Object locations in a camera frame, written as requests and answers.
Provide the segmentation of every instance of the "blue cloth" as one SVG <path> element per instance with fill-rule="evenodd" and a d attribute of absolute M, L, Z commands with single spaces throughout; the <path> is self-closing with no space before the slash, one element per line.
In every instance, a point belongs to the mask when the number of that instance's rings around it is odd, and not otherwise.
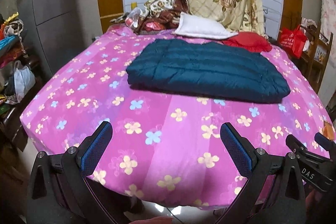
<path fill-rule="evenodd" d="M 128 66 L 128 83 L 179 94 L 277 103 L 290 88 L 259 53 L 215 42 L 157 39 Z"/>
<path fill-rule="evenodd" d="M 11 43 L 15 39 L 14 35 L 10 35 L 5 37 L 4 39 L 0 40 L 0 50 L 6 47 L 9 43 Z"/>

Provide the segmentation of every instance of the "pink floral curtain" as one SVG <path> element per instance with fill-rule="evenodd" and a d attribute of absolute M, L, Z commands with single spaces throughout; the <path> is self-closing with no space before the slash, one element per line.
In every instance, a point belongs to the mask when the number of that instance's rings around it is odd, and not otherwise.
<path fill-rule="evenodd" d="M 329 61 L 336 68 L 336 0 L 322 0 L 321 32 L 328 39 L 334 34 Z"/>

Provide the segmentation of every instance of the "red cushion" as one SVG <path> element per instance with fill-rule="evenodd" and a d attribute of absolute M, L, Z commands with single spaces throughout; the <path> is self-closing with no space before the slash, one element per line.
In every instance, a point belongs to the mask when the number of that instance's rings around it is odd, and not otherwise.
<path fill-rule="evenodd" d="M 244 48 L 250 52 L 269 52 L 272 45 L 254 32 L 239 32 L 238 35 L 221 41 L 227 46 Z"/>

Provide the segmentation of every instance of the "pink floral bedsheet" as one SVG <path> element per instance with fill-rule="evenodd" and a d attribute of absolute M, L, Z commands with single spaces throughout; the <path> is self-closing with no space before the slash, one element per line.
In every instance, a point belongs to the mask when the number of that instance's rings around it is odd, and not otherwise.
<path fill-rule="evenodd" d="M 93 179 L 121 194 L 203 209 L 227 206 L 246 181 L 219 137 L 224 122 L 271 154 L 285 155 L 285 138 L 294 134 L 310 151 L 328 156 L 314 141 L 323 120 L 330 122 L 327 112 L 277 47 L 263 56 L 292 90 L 281 104 L 131 90 L 126 67 L 148 43 L 172 37 L 170 32 L 135 36 L 125 28 L 111 29 L 61 68 L 21 116 L 37 149 L 63 153 L 109 121 L 113 138 Z"/>

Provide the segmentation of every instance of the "bolt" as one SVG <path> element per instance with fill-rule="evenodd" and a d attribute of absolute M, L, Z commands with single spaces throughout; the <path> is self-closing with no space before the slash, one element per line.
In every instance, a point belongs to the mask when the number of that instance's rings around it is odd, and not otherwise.
<path fill-rule="evenodd" d="M 265 154 L 265 149 L 263 149 L 263 148 L 257 148 L 257 153 L 259 154 L 259 155 L 263 155 L 263 154 Z"/>
<path fill-rule="evenodd" d="M 288 153 L 288 156 L 289 156 L 292 160 L 295 159 L 295 154 L 292 153 L 292 152 L 289 152 L 289 153 Z"/>
<path fill-rule="evenodd" d="M 76 146 L 71 146 L 71 147 L 68 149 L 68 153 L 69 153 L 69 154 L 73 154 L 73 153 L 75 153 L 76 151 L 77 151 Z"/>
<path fill-rule="evenodd" d="M 42 158 L 44 155 L 45 155 L 44 151 L 40 151 L 40 152 L 37 153 L 38 158 Z"/>

